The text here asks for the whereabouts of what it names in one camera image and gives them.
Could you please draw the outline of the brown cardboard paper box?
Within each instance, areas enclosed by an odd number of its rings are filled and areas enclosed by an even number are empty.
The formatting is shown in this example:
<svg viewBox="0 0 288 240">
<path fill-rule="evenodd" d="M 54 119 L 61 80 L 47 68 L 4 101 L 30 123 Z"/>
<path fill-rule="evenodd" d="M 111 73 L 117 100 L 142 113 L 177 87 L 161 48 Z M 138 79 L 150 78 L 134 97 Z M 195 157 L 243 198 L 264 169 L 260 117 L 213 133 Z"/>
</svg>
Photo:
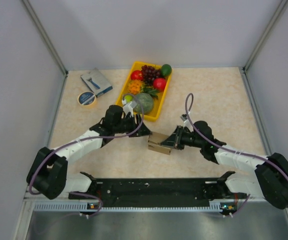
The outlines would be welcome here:
<svg viewBox="0 0 288 240">
<path fill-rule="evenodd" d="M 154 152 L 161 153 L 161 154 L 170 155 L 171 148 L 161 145 L 161 142 L 166 140 L 167 138 L 168 136 L 165 134 L 152 132 L 147 142 L 148 149 Z"/>
</svg>

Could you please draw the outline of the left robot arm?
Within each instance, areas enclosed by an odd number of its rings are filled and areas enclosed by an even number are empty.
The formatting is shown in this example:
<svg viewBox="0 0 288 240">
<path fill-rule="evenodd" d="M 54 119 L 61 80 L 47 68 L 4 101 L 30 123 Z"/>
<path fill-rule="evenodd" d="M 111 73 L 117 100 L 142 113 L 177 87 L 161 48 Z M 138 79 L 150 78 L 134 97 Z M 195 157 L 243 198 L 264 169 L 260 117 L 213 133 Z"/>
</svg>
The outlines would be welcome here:
<svg viewBox="0 0 288 240">
<path fill-rule="evenodd" d="M 90 152 L 107 145 L 111 140 L 124 137 L 151 135 L 140 114 L 125 112 L 111 105 L 105 116 L 83 135 L 60 147 L 41 148 L 27 175 L 29 193 L 53 200 L 62 193 L 96 195 L 95 179 L 88 173 L 68 175 L 68 167 Z"/>
</svg>

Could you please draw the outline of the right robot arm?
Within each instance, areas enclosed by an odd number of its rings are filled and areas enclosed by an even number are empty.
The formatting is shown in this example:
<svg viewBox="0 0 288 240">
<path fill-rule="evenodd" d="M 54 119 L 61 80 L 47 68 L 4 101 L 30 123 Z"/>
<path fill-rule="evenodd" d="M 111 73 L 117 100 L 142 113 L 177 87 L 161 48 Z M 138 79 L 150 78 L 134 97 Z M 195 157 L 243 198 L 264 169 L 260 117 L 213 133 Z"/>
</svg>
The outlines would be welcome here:
<svg viewBox="0 0 288 240">
<path fill-rule="evenodd" d="M 177 150 L 196 147 L 206 160 L 246 172 L 245 175 L 231 173 L 217 185 L 217 192 L 223 198 L 244 193 L 263 198 L 281 210 L 288 207 L 288 161 L 283 155 L 255 156 L 241 152 L 214 138 L 207 122 L 197 121 L 194 126 L 194 130 L 177 126 L 160 144 Z"/>
</svg>

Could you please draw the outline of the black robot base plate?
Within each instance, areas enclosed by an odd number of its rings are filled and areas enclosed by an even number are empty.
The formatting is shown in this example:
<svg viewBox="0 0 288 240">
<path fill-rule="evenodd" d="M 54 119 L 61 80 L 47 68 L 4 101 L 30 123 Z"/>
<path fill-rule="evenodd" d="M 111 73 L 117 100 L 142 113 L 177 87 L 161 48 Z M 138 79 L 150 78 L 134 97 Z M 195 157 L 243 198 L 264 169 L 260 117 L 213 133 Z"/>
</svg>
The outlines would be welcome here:
<svg viewBox="0 0 288 240">
<path fill-rule="evenodd" d="M 218 178 L 98 178 L 88 195 L 104 207 L 205 207 L 213 200 L 235 200 Z"/>
</svg>

